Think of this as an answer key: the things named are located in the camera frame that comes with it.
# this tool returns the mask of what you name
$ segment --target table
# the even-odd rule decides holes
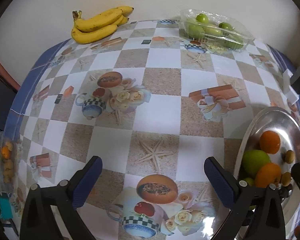
[[[214,156],[233,172],[265,107],[300,124],[282,84],[261,41],[221,51],[185,39],[175,20],[125,24],[93,44],[65,41],[38,59],[8,116],[5,136],[19,140],[15,196],[70,179],[98,155],[102,174],[79,210],[97,239],[130,239],[140,230],[133,220],[152,239],[205,239],[223,217],[203,162]]]

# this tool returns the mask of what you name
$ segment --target checkered tablecloth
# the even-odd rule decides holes
[[[89,120],[75,100],[112,71],[144,86],[151,98],[128,113],[103,111]],[[124,187],[136,187],[151,174],[171,178],[179,192],[191,192],[218,214],[219,202],[203,162],[214,156],[233,172],[253,117],[271,105],[291,112],[282,83],[282,73],[262,42],[255,40],[242,52],[213,51],[185,39],[175,21],[125,24],[93,44],[79,45],[71,39],[47,65],[26,107],[15,189],[25,199],[32,184],[48,187],[70,179],[98,155],[102,174],[79,211],[96,239],[131,238],[106,209]],[[224,85],[232,86],[245,107],[228,109],[219,122],[209,121],[189,93]],[[300,122],[298,110],[293,113]],[[42,170],[47,177],[38,175],[30,160],[45,153],[50,165]],[[181,239],[184,231],[175,229],[172,236],[159,232],[153,239]],[[191,234],[191,239],[201,238],[201,230]]]

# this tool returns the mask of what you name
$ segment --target blue gripper pad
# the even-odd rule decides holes
[[[101,172],[102,160],[98,156],[93,156],[82,170],[72,176],[68,195],[75,209],[83,206]]]
[[[221,172],[218,170],[215,164],[210,160],[210,158],[211,157],[207,158],[204,162],[204,172],[208,177],[210,183],[212,184],[222,204],[226,208],[231,209],[235,203],[234,191],[232,187],[228,184],[226,179],[222,176]]]

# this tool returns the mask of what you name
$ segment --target silver screw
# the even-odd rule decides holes
[[[276,186],[275,186],[275,184],[273,184],[273,183],[269,184],[269,187],[270,187],[270,189],[273,189],[273,190],[276,189]]]
[[[59,185],[62,186],[62,187],[67,186],[68,181],[66,179],[63,179],[62,181],[60,181]]]
[[[38,184],[32,184],[30,189],[31,190],[36,190],[38,188]]]
[[[242,187],[246,187],[248,185],[248,183],[245,180],[240,180],[239,185]]]

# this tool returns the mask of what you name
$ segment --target bunch of bananas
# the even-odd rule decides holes
[[[73,11],[74,26],[72,38],[79,44],[88,44],[101,40],[114,33],[119,25],[128,22],[125,15],[130,14],[133,7],[119,6],[104,11],[88,20],[81,18],[82,11]]]

